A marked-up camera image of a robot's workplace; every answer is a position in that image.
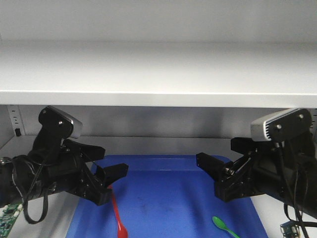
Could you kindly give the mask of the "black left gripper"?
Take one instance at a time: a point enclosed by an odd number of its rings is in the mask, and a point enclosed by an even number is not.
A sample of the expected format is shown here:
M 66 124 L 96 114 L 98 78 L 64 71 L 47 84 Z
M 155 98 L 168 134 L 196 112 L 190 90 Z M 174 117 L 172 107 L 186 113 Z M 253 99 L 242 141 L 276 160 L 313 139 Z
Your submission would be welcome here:
M 92 173 L 88 162 L 102 160 L 101 146 L 65 140 L 63 145 L 32 150 L 28 155 L 4 157 L 0 163 L 0 206 L 26 204 L 37 198 L 68 192 L 100 206 L 109 201 L 108 186 L 126 177 L 125 163 L 97 166 Z

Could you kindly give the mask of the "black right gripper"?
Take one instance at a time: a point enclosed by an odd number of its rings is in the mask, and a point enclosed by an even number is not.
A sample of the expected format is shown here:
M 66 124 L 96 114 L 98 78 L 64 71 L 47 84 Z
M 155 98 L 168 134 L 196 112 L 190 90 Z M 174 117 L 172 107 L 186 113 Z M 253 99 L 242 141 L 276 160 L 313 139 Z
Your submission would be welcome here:
M 225 163 L 206 153 L 196 155 L 197 166 L 214 181 L 217 198 L 229 202 L 267 194 L 293 207 L 296 216 L 301 211 L 317 216 L 317 159 L 310 132 L 284 144 L 234 137 L 230 148 L 242 157 Z

